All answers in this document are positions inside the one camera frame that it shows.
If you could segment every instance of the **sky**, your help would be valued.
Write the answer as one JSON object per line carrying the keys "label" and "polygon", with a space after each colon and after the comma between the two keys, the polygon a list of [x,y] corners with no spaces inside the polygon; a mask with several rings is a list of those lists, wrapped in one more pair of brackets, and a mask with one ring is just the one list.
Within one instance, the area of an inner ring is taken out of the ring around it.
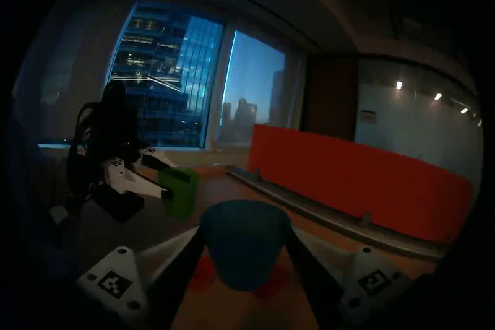
{"label": "sky", "polygon": [[228,66],[223,103],[232,104],[232,118],[240,98],[257,104],[256,121],[268,121],[273,75],[284,68],[285,55],[271,46],[236,32]]}

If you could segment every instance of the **window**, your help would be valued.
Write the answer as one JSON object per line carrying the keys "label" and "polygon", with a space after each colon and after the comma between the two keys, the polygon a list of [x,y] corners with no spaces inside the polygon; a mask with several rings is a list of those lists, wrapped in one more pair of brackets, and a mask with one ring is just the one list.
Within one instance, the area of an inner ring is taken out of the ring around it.
{"label": "window", "polygon": [[155,1],[138,3],[110,81],[127,88],[150,145],[203,147],[223,25]]}
{"label": "window", "polygon": [[254,124],[287,126],[295,91],[288,53],[235,31],[217,142],[247,146]]}

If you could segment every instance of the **orange partition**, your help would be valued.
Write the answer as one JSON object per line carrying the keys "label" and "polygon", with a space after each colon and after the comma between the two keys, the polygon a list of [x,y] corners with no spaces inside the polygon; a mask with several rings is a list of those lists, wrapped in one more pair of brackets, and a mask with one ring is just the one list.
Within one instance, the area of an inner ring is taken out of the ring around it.
{"label": "orange partition", "polygon": [[457,236],[472,185],[442,168],[329,136],[255,125],[248,170],[396,232],[445,242]]}

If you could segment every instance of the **white wall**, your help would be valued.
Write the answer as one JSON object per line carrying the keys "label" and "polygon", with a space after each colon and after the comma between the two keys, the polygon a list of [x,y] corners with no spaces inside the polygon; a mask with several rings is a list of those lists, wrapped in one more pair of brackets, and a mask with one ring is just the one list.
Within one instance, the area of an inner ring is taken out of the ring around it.
{"label": "white wall", "polygon": [[[376,124],[359,120],[376,112]],[[477,121],[432,97],[393,87],[360,84],[356,143],[423,160],[480,184],[483,130]]]}
{"label": "white wall", "polygon": [[15,113],[37,142],[74,135],[81,106],[98,101],[134,0],[93,0],[54,11],[24,61]]}

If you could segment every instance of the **skyscraper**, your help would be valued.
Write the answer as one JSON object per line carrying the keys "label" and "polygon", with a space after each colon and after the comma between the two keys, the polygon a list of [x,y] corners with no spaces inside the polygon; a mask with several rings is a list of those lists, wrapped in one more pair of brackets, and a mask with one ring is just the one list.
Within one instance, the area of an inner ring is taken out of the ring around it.
{"label": "skyscraper", "polygon": [[268,121],[273,125],[281,125],[281,117],[286,117],[283,102],[283,71],[273,74],[272,96],[270,97],[270,113]]}
{"label": "skyscraper", "polygon": [[223,25],[187,9],[141,1],[120,40],[110,80],[121,80],[152,145],[200,147]]}

